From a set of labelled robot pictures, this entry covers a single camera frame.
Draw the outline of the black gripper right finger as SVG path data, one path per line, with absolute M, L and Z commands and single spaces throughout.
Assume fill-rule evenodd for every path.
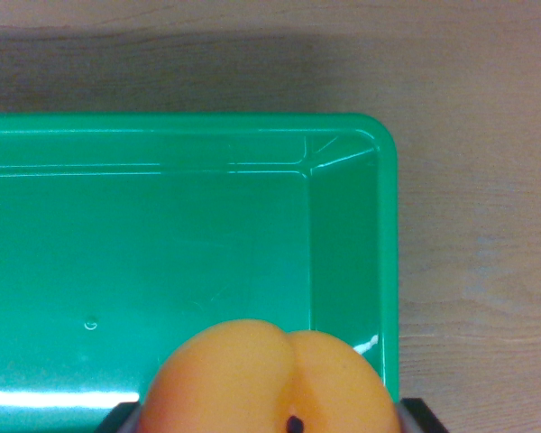
M 402 433 L 449 433 L 421 398 L 402 398 L 396 409 Z

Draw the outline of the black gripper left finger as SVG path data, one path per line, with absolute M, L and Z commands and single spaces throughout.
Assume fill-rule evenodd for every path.
M 135 433 L 140 418 L 140 402 L 121 402 L 94 430 L 95 433 Z

